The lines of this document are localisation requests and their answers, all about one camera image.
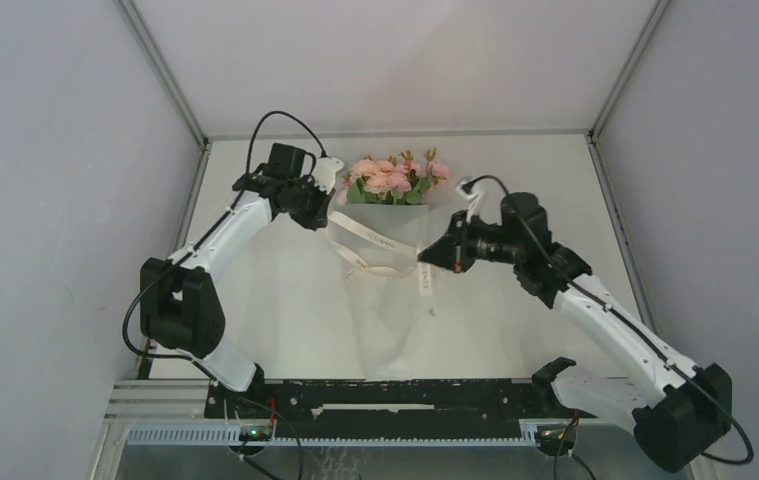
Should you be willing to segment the translucent white wrapping paper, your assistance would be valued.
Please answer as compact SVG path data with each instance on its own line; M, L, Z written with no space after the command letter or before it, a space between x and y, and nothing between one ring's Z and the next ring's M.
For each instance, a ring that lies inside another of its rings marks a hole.
M427 205L347 204L335 211L411 246L422 244L424 247L429 236ZM372 265L390 266L397 270L415 267L415 260L372 247L330 221L327 235L351 248ZM414 351L423 335L423 317L427 314L418 294L417 272L394 278L359 271L346 277L351 265L342 260L347 264L344 286L365 379L413 379Z

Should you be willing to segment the pink fake flower stem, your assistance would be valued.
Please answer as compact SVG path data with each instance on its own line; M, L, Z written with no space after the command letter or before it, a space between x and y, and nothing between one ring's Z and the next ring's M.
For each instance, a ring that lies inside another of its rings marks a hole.
M389 205L420 205L423 202L421 180L424 167L415 160L411 150L389 156L383 166L388 175L386 200Z
M419 175L418 182L420 193L426 195L436 190L446 189L451 180L451 171L448 165L437 159L437 149L427 149L424 159L426 164Z
M365 157L353 164L343 176L337 202L345 204L386 204L390 194L390 175L396 171L391 160Z

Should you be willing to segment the cream printed ribbon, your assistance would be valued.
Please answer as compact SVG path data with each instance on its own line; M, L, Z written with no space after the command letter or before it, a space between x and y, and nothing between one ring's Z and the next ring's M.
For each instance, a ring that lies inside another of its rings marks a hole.
M397 270L390 266L372 265L354 250L347 247L346 245L334 241L330 235L327 235L327 239L329 240L334 250L338 253L339 256L341 256L351 265L351 269L346 274L346 277L351 276L355 272L366 271L379 276L403 278L416 271L418 277L418 294L421 297L421 304L429 316L437 316L437 312L435 310L433 288L434 279L436 277L436 270L434 267L429 266L417 259L418 255L424 250L422 244L411 246L404 242L394 240L369 228L363 223L356 221L352 217L347 216L340 211L333 211L330 213L329 221L331 224L339 227L340 229L343 229L351 235L354 235L361 241L367 242L372 247L391 252L395 255L404 257L409 260L416 261L415 267L408 268L407 270Z

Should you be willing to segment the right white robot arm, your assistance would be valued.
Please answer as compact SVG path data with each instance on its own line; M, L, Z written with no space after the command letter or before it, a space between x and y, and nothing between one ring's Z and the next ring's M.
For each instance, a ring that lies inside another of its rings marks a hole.
M419 261L455 274L477 261L512 266L528 294L582 330L626 376L596 376L560 357L536 374L544 381L532 391L537 410L557 416L570 408L607 420L669 473L707 455L733 427L730 375L717 364L699 366L631 315L585 260L553 240L535 195L509 194L500 210L498 224L470 210L454 213Z

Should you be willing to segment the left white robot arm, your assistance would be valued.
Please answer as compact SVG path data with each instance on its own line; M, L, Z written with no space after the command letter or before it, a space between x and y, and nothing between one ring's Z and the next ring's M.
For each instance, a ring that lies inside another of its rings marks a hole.
M217 283L249 241L277 217L317 231L328 224L343 162L291 145L272 145L267 162L240 176L223 213L200 239L141 267L133 307L140 330L166 348L164 358L187 360L230 390L229 404L245 417L266 407L259 366L227 338Z

